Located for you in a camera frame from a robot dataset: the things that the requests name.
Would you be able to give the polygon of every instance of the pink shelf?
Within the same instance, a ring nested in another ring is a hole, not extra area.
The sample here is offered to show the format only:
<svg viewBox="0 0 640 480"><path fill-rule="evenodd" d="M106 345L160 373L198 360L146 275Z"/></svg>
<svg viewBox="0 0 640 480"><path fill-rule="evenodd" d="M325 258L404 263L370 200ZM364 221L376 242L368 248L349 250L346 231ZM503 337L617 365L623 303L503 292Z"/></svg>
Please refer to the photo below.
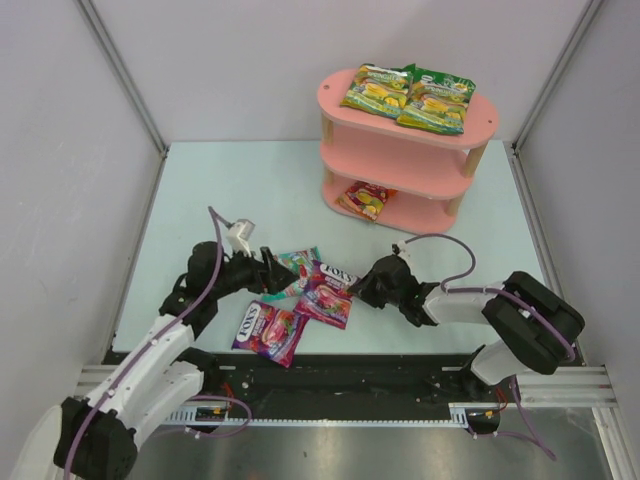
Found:
<svg viewBox="0 0 640 480"><path fill-rule="evenodd" d="M360 218L364 222L366 220L349 213L335 203L336 198L352 184L353 179L334 175L331 183L323 183L322 195L327 205L336 212ZM445 232L456 221L456 217L445 213L445 204L444 201L429 200L410 193L398 192L389 199L377 223L416 234Z"/></svg>
<svg viewBox="0 0 640 480"><path fill-rule="evenodd" d="M466 150L487 143L496 133L500 118L495 107L479 93L471 97L462 135L437 135L414 128L401 127L394 120L371 115L348 107L340 107L356 69L336 72L320 85L318 103L324 115L340 125L428 143L436 147Z"/></svg>
<svg viewBox="0 0 640 480"><path fill-rule="evenodd" d="M467 155L388 135L335 125L320 146L327 168L344 177L445 200L463 194L473 177L461 172Z"/></svg>

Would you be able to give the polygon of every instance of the yellow and green snack bag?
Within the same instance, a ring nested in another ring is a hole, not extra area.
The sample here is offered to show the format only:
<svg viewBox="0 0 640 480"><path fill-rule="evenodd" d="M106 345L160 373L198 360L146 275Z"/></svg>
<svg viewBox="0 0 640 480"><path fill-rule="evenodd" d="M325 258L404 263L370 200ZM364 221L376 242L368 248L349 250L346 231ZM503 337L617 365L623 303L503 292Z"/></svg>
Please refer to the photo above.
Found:
<svg viewBox="0 0 640 480"><path fill-rule="evenodd" d="M407 103L412 74L365 63L356 72L341 106L396 118Z"/></svg>
<svg viewBox="0 0 640 480"><path fill-rule="evenodd" d="M464 133L464 119L476 84L449 73L434 72L413 65L413 86L409 100L397 117L398 124L434 133Z"/></svg>

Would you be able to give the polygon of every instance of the white wall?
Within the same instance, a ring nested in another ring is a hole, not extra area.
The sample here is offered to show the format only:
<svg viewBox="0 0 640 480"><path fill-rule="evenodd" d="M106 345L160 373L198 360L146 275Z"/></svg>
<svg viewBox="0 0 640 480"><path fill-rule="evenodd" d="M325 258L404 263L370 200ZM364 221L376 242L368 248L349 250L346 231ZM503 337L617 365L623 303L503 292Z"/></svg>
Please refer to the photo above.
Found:
<svg viewBox="0 0 640 480"><path fill-rule="evenodd" d="M0 1L0 478L105 341L160 160L70 0Z"/></svg>
<svg viewBox="0 0 640 480"><path fill-rule="evenodd" d="M522 160L582 344L640 452L640 2L608 2Z"/></svg>
<svg viewBox="0 0 640 480"><path fill-rule="evenodd" d="M418 62L476 81L522 124L586 0L96 0L175 140L314 139L335 70Z"/></svg>

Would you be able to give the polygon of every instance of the purple snack bag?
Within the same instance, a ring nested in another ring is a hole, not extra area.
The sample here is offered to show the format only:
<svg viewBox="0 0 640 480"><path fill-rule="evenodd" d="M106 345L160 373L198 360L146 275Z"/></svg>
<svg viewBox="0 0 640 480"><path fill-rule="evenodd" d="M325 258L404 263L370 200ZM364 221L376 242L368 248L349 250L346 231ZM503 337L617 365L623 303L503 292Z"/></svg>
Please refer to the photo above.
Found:
<svg viewBox="0 0 640 480"><path fill-rule="evenodd" d="M351 311L352 295L347 289L357 280L355 275L314 260L311 278L293 311L344 330Z"/></svg>
<svg viewBox="0 0 640 480"><path fill-rule="evenodd" d="M253 301L231 348L252 350L288 368L308 320L306 315Z"/></svg>

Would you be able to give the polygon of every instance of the candy package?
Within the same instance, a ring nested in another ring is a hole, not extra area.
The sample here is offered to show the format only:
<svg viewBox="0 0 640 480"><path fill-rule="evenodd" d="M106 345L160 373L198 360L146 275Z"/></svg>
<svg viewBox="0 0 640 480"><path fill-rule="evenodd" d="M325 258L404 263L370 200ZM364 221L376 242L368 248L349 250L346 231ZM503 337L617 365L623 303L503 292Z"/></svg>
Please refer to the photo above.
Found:
<svg viewBox="0 0 640 480"><path fill-rule="evenodd" d="M464 133L464 120L476 89L475 83L415 65L405 68L413 69L414 82L407 105L396 120L398 124L447 135Z"/></svg>
<svg viewBox="0 0 640 480"><path fill-rule="evenodd" d="M355 275L314 260L311 278L293 311L344 329L351 310L347 289L357 280Z"/></svg>
<svg viewBox="0 0 640 480"><path fill-rule="evenodd" d="M300 278L275 295L263 295L262 301L271 302L286 297L299 297L302 295L304 287L307 285L307 281L311 276L313 261L320 260L318 247L307 248L306 250L299 250L297 252L280 253L274 255L274 257L278 263L298 274Z"/></svg>
<svg viewBox="0 0 640 480"><path fill-rule="evenodd" d="M308 320L306 315L253 301L242 319L232 348L253 350L288 368Z"/></svg>
<svg viewBox="0 0 640 480"><path fill-rule="evenodd" d="M375 222L387 200L396 193L397 190L372 183L356 182L338 197L336 203L356 215Z"/></svg>
<svg viewBox="0 0 640 480"><path fill-rule="evenodd" d="M407 103L411 79L411 72L365 63L356 72L340 105L396 118Z"/></svg>

